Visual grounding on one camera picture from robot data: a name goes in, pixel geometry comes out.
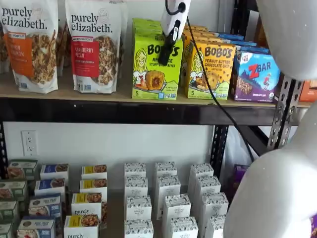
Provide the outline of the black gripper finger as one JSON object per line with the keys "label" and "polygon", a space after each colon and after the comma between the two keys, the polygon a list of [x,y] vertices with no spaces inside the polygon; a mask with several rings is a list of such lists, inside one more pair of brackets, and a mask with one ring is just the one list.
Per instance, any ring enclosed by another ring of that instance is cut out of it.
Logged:
{"label": "black gripper finger", "polygon": [[167,36],[164,40],[164,45],[161,47],[158,62],[163,65],[167,66],[169,62],[170,56],[177,56],[178,55],[178,47],[175,47],[176,41],[173,39],[172,36]]}

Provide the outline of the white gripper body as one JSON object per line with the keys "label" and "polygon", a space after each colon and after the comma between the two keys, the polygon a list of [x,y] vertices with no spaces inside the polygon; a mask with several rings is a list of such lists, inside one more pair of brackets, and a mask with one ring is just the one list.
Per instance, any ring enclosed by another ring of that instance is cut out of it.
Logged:
{"label": "white gripper body", "polygon": [[183,33],[191,1],[190,0],[166,0],[161,18],[161,27],[166,37],[179,40]]}

